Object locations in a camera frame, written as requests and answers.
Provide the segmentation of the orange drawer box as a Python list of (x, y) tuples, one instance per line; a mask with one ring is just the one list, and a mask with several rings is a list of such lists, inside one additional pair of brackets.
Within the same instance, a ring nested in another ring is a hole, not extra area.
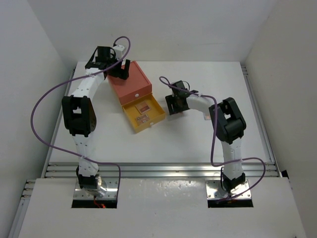
[(129, 77), (127, 80), (112, 76), (108, 76), (107, 78), (118, 99), (120, 92), (123, 90), (138, 89), (140, 87), (152, 85), (136, 61), (130, 63)]

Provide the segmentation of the orange drawer with white knob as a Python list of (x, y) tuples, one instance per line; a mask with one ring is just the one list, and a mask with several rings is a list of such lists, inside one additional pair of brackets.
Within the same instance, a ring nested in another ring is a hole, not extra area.
[(119, 101), (121, 105), (128, 104), (152, 92), (152, 85), (140, 87), (138, 89), (123, 90), (119, 94)]

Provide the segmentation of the yellow drawer with white knob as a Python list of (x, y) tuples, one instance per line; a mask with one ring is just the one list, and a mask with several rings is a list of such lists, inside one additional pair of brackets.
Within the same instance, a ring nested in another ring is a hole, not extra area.
[[(141, 125), (137, 125), (135, 118), (140, 116), (141, 114), (138, 112), (135, 106), (143, 101), (146, 101), (151, 107), (151, 110), (145, 113), (149, 116), (150, 120)], [(165, 111), (154, 98), (152, 93), (123, 105), (122, 109), (135, 133), (139, 133), (165, 119)]]

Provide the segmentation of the square orange blush compact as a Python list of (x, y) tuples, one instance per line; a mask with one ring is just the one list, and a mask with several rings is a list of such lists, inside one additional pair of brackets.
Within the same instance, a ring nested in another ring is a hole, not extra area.
[(151, 107), (148, 105), (146, 101), (137, 104), (135, 107), (140, 114), (145, 114), (146, 112), (151, 110)]

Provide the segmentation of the clear nine-pan eyeshadow palette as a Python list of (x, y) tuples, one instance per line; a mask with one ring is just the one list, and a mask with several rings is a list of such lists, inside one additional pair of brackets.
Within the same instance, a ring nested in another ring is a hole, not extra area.
[(135, 118), (137, 125), (141, 125), (143, 123), (146, 123), (150, 120), (149, 116), (147, 114), (140, 115)]

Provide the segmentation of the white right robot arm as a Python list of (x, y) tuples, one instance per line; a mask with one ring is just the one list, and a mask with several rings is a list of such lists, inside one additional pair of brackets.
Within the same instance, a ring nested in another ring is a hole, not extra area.
[[(213, 126), (211, 164), (214, 167), (223, 167), (220, 173), (220, 185), (228, 193), (245, 182), (245, 173), (242, 169), (241, 142), (246, 129), (246, 122), (231, 97), (217, 103), (212, 97), (201, 95), (198, 91), (190, 91), (182, 80), (175, 83), (165, 83), (172, 89), (172, 94), (165, 97), (171, 115), (189, 109), (197, 110), (209, 115)], [(213, 161), (215, 140), (221, 142), (223, 163)]]

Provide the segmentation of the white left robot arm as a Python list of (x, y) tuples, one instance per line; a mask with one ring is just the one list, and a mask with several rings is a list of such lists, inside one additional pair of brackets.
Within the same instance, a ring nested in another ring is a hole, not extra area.
[(126, 80), (129, 76), (130, 61), (121, 68), (125, 47), (114, 44), (113, 47), (98, 46), (85, 65), (85, 78), (75, 91), (62, 98), (62, 112), (65, 128), (72, 135), (79, 165), (76, 169), (81, 189), (90, 192), (101, 190), (102, 179), (99, 166), (92, 162), (93, 132), (97, 127), (97, 117), (92, 99), (105, 78), (110, 75)]

